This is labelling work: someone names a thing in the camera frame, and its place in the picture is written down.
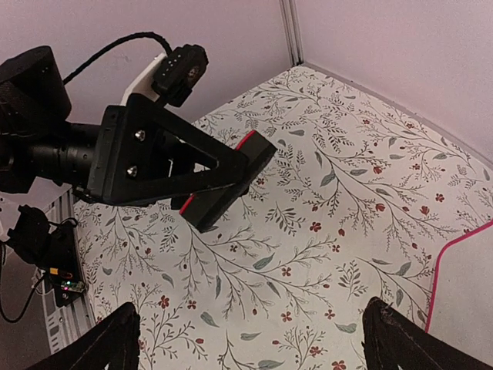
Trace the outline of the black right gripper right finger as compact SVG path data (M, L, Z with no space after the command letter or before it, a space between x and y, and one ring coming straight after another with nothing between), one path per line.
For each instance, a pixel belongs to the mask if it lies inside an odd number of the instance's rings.
M492 367L429 335L378 297L362 316L367 369L491 369Z

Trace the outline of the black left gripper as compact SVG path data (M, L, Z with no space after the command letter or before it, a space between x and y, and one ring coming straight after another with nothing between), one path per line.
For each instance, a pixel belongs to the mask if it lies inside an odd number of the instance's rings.
M106 108L86 184L73 193L90 204L171 199L173 210L227 209L249 190L247 164L245 154L133 93Z

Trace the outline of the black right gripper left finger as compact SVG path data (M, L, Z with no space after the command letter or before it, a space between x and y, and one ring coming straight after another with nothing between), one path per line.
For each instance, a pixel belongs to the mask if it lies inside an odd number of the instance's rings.
M139 367L140 316L126 302L81 338L32 365L39 369L137 369Z

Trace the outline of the pink framed whiteboard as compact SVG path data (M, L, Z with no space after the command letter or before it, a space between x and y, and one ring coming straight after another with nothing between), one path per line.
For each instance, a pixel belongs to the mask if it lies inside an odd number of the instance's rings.
M492 360L492 222L440 251L425 331L483 362Z

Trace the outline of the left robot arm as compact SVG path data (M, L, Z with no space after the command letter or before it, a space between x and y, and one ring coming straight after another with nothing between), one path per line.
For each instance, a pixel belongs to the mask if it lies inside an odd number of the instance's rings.
M39 46L1 66L1 189L27 193L38 177L70 184L89 202L143 207L158 200L245 193L256 175L232 149L166 109L189 91L188 71L206 67L198 46L181 48L158 99L131 93L107 107L98 126L70 123L71 103L51 48Z

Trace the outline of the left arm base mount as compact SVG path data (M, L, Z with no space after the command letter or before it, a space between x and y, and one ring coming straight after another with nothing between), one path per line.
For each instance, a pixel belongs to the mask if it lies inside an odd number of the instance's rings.
M28 205L18 207L18 212L15 226L7 232L7 245L24 262L46 273L56 306L68 306L86 289L76 251L78 221L70 217L55 223L42 210Z

